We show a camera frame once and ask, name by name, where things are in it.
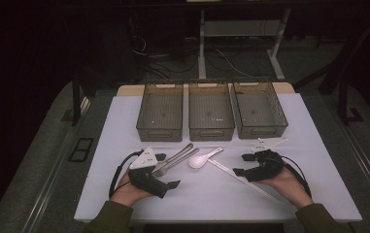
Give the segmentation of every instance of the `sleeve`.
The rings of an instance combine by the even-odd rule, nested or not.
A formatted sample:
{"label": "sleeve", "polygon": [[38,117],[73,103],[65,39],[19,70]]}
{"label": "sleeve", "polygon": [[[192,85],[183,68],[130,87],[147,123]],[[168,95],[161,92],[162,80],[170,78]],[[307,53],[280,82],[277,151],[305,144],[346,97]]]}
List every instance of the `sleeve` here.
{"label": "sleeve", "polygon": [[84,233],[129,233],[133,209],[117,202],[107,201],[99,215],[84,228]]}
{"label": "sleeve", "polygon": [[338,223],[322,204],[312,204],[296,212],[308,233],[352,233],[346,224]]}

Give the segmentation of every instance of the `white spoon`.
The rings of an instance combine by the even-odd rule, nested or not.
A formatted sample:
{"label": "white spoon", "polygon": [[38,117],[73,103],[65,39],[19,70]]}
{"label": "white spoon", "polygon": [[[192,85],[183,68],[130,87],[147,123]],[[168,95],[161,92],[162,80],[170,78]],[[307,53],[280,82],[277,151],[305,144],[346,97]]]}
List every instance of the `white spoon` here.
{"label": "white spoon", "polygon": [[188,165],[190,165],[190,167],[192,168],[201,168],[206,164],[206,162],[208,161],[210,157],[222,151],[223,151],[223,148],[217,148],[206,154],[194,156],[188,161]]}

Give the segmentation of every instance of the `plastic bin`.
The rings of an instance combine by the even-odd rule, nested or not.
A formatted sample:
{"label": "plastic bin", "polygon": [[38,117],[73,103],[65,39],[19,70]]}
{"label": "plastic bin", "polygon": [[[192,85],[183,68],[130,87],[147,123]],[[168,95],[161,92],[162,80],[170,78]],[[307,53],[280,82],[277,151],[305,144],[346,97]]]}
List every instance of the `plastic bin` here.
{"label": "plastic bin", "polygon": [[240,139],[282,137],[288,123],[268,79],[234,79],[231,96]]}
{"label": "plastic bin", "polygon": [[136,128],[142,142],[181,142],[183,139],[182,81],[152,81],[145,85]]}
{"label": "plastic bin", "polygon": [[190,141],[231,141],[235,129],[227,80],[190,80]]}

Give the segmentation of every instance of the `floor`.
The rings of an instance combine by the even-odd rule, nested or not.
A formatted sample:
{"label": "floor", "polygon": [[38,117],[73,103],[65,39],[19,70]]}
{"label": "floor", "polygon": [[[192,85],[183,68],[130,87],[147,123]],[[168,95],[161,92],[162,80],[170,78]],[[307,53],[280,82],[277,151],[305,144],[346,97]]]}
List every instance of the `floor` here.
{"label": "floor", "polygon": [[[149,63],[144,63],[142,82],[148,79],[197,78],[197,44],[191,38],[186,44],[184,59],[158,54]],[[306,78],[334,59],[342,47],[341,44],[329,44],[317,48],[316,44],[314,38],[283,41],[278,59],[286,76],[285,82],[296,83]],[[268,76],[272,82],[277,82],[265,53],[271,46],[272,41],[267,38],[212,39],[206,44],[207,77],[231,78],[248,74]],[[360,222],[351,222],[354,232],[370,233],[370,177],[367,176],[370,173],[370,107],[351,88],[349,106],[356,108],[364,121],[345,126],[336,115],[337,91],[328,96],[318,92],[322,78],[295,91],[302,95],[363,217]],[[73,220],[73,215],[115,93],[114,89],[99,90],[94,98],[84,102],[82,118],[72,126],[68,116],[72,109],[71,84],[63,87],[0,203],[0,232],[83,230],[84,223]],[[93,138],[93,147],[85,162],[69,162],[67,157],[78,138]],[[303,232],[298,222],[285,223],[284,230],[286,233]]]}

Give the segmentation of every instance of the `white tabletop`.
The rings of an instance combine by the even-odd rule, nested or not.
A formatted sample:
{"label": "white tabletop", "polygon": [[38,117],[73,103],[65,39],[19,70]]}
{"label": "white tabletop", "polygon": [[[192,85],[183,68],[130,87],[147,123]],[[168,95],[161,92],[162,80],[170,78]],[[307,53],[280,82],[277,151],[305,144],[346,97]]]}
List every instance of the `white tabletop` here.
{"label": "white tabletop", "polygon": [[[310,184],[313,198],[322,203],[339,221],[361,220],[299,94],[278,94],[284,109],[288,140],[273,151],[299,164]],[[142,97],[117,96],[110,107],[99,144],[88,172],[75,219],[90,221],[108,200],[109,186],[116,168],[131,152],[152,146],[155,153],[172,156],[189,143],[187,96],[184,99],[184,139],[180,143],[144,143],[139,139],[136,121]],[[240,155],[251,152],[253,140],[240,140],[235,129],[231,142],[194,142],[204,154],[217,147],[224,151],[214,160],[228,168],[249,169],[255,162],[244,162]],[[167,183],[181,180],[163,199],[151,197],[134,206],[135,222],[284,222],[296,219],[295,209],[272,188],[255,183],[284,201],[278,204],[263,194],[207,163],[192,169],[187,161],[175,166],[164,177]]]}

